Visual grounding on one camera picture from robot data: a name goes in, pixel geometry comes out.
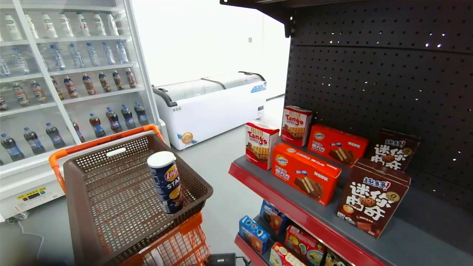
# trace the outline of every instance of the potato chip can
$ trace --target potato chip can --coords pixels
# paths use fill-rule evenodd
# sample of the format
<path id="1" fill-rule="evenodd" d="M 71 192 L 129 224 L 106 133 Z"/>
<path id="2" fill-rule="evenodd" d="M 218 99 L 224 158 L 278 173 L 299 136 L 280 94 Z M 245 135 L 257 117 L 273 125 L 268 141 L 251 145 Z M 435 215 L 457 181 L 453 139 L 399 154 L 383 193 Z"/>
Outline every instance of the potato chip can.
<path id="1" fill-rule="evenodd" d="M 166 214 L 182 209 L 181 182 L 177 171 L 176 157 L 170 151 L 159 151 L 148 157 L 147 163 Z"/>

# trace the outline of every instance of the orange cart handle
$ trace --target orange cart handle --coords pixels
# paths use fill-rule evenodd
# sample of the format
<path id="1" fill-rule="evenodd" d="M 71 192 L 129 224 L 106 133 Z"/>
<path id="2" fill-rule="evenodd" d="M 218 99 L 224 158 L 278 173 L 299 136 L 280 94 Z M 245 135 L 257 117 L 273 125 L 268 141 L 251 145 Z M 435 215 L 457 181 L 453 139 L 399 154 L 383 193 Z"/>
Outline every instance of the orange cart handle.
<path id="1" fill-rule="evenodd" d="M 125 132 L 117 133 L 117 134 L 114 134 L 114 135 L 111 135 L 111 136 L 108 136 L 108 137 L 105 137 L 105 138 L 101 138 L 101 139 L 94 140 L 94 141 L 91 141 L 91 142 L 86 142 L 86 143 L 83 143 L 83 144 L 80 144 L 80 145 L 76 145 L 76 146 L 70 147 L 68 149 L 58 150 L 55 153 L 51 154 L 51 156 L 49 157 L 49 164 L 51 165 L 51 168 L 53 169 L 54 174 L 56 175 L 56 179 L 58 180 L 59 185 L 62 188 L 62 191 L 64 191 L 64 194 L 66 194 L 66 186 L 65 186 L 65 183 L 64 183 L 64 179 L 62 178 L 61 172 L 59 171 L 58 159 L 66 157 L 66 156 L 71 155 L 73 153 L 76 153 L 78 151 L 83 151 L 83 150 L 86 150 L 86 149 L 89 149 L 89 148 L 92 148 L 92 147 L 96 147 L 98 145 L 105 144 L 107 142 L 115 141 L 115 140 L 118 140 L 118 139 L 121 139 L 121 138 L 125 138 L 125 137 L 131 136 L 131 135 L 136 135 L 136 134 L 146 132 L 146 131 L 154 131 L 154 133 L 163 142 L 165 142 L 163 136 L 161 135 L 161 132 L 158 129 L 158 127 L 155 126 L 155 125 L 149 124 L 149 125 L 144 125 L 142 127 L 135 128 L 135 129 L 132 129 L 132 130 L 128 130 L 128 131 L 125 131 Z"/>

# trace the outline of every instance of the brown cookie box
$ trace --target brown cookie box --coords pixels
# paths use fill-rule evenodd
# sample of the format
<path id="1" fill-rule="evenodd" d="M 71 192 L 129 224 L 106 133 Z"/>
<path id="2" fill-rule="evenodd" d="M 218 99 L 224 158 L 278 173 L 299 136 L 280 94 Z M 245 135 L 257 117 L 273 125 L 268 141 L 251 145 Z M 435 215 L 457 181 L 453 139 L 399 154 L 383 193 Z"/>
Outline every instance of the brown cookie box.
<path id="1" fill-rule="evenodd" d="M 337 216 L 378 238 L 409 189 L 411 178 L 360 158 L 337 207 Z"/>
<path id="2" fill-rule="evenodd" d="M 383 128 L 379 130 L 378 138 L 371 142 L 366 158 L 404 172 L 419 144 L 419 137 Z"/>

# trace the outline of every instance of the refrigerator display case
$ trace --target refrigerator display case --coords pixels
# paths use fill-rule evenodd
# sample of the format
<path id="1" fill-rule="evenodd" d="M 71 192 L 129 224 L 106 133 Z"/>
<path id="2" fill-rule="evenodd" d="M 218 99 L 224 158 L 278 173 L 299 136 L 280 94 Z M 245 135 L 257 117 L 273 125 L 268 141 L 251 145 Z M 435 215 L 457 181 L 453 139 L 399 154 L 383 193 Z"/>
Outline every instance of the refrigerator display case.
<path id="1" fill-rule="evenodd" d="M 63 193 L 54 150 L 145 124 L 156 103 L 126 0 L 0 0 L 0 214 Z"/>

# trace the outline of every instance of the chest freezer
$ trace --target chest freezer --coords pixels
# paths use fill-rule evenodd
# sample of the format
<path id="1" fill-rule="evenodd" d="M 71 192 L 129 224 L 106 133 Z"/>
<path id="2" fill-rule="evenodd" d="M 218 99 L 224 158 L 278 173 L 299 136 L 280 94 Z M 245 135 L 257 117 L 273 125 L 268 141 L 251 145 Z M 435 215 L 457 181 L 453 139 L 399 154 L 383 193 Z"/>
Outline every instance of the chest freezer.
<path id="1" fill-rule="evenodd" d="M 238 72 L 153 86 L 169 142 L 182 150 L 263 115 L 266 81 Z"/>

